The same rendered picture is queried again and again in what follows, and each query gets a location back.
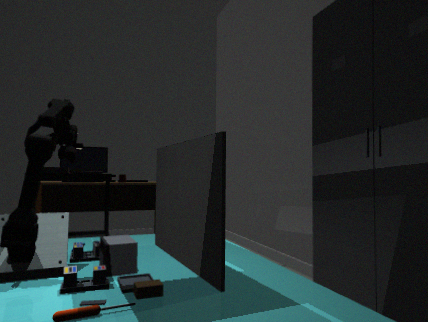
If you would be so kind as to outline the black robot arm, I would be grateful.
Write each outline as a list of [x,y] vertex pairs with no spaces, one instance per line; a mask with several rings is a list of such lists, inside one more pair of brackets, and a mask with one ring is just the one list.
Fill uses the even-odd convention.
[[[1,247],[7,247],[7,262],[30,263],[35,253],[38,234],[38,216],[34,206],[40,188],[45,163],[52,157],[56,145],[63,146],[57,132],[70,129],[69,120],[74,106],[69,100],[53,99],[48,110],[39,115],[38,122],[27,131],[24,146],[28,164],[17,209],[2,227]],[[33,134],[43,127],[53,128],[47,136]],[[9,260],[9,261],[8,261]]]

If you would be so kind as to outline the grey flat bar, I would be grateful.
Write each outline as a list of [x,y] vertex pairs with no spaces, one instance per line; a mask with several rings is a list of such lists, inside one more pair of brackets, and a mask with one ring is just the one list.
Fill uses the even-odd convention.
[[86,300],[86,301],[82,301],[80,303],[81,305],[102,305],[105,304],[106,300]]

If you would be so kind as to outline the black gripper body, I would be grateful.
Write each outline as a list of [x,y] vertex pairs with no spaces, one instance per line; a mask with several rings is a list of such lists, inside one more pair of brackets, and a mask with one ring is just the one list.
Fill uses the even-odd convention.
[[65,147],[61,147],[58,150],[59,159],[73,158],[75,157],[76,151],[75,147],[72,146],[74,142],[75,134],[77,133],[77,127],[75,125],[70,125],[70,129],[64,132],[57,132],[57,135],[60,137],[61,142],[65,144]]

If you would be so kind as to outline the orange-handled screwdriver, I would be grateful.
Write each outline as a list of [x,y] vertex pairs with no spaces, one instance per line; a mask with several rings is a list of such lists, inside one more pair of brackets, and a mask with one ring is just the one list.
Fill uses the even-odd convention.
[[132,305],[135,305],[135,303],[127,303],[127,304],[108,306],[108,307],[102,307],[102,308],[99,305],[79,307],[78,309],[70,309],[70,310],[55,312],[53,315],[53,320],[55,322],[62,322],[62,321],[68,321],[68,320],[74,320],[74,319],[93,317],[93,316],[97,316],[97,314],[99,314],[101,310],[132,306]]

